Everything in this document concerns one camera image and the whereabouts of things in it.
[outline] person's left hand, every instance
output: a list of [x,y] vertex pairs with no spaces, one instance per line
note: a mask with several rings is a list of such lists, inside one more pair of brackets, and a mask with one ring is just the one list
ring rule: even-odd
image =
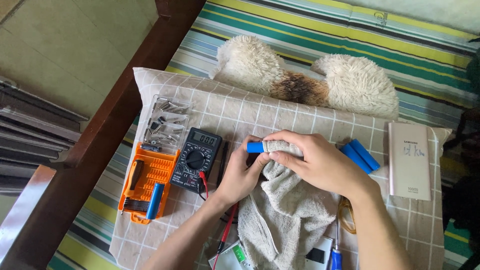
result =
[[248,167],[247,159],[249,153],[247,153],[247,143],[261,141],[262,139],[259,137],[248,135],[243,140],[242,145],[232,152],[222,183],[215,192],[216,196],[220,196],[225,203],[229,205],[235,204],[252,192],[257,185],[260,173],[270,158],[268,153],[261,153],[253,164]]

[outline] samsung power bank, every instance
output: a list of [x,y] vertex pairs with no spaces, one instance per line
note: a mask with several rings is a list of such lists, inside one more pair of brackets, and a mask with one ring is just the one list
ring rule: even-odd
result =
[[389,123],[390,195],[432,200],[427,127]]

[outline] orange case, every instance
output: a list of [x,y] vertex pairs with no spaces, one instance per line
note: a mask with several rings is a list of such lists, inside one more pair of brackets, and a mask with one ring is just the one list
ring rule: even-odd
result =
[[[132,161],[136,159],[143,159],[145,164],[142,174],[140,175],[140,179],[135,186],[134,194],[130,197],[130,199],[150,201],[155,183],[164,184],[165,188],[163,189],[162,199],[160,200],[160,207],[158,208],[158,213],[155,217],[156,219],[158,219],[163,216],[163,210],[165,209],[168,192],[170,190],[169,180],[173,174],[175,163],[177,162],[177,159],[180,155],[180,150],[177,150],[177,154],[175,156],[172,156],[141,149],[141,144],[142,143],[140,142],[137,144],[137,148],[135,149],[135,156],[133,157]],[[127,184],[123,186],[118,210],[123,209],[123,202],[125,201],[124,193],[127,189],[127,186]],[[140,224],[150,223],[150,220],[145,219],[146,212],[134,211],[129,209],[125,209],[124,212],[131,213],[130,221],[132,222]]]

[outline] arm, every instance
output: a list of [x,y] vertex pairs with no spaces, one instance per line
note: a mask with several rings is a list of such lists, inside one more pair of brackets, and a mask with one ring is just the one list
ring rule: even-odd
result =
[[202,244],[207,240],[218,219],[257,185],[260,172],[270,158],[262,153],[255,159],[252,166],[247,166],[249,158],[247,143],[261,140],[250,135],[237,150],[232,152],[217,191],[208,197],[193,216],[160,244],[143,267],[144,270],[192,269]]
[[303,180],[347,197],[352,203],[362,269],[412,269],[380,194],[377,182],[320,134],[280,131],[264,140],[285,140],[303,151],[304,161],[278,151],[270,158],[296,172]]

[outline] wooden bed frame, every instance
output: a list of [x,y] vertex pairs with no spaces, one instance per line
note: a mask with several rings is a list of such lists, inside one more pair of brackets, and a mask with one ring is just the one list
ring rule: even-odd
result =
[[47,268],[142,107],[132,67],[164,70],[205,0],[155,3],[159,19],[67,159],[40,165],[0,226],[1,270]]

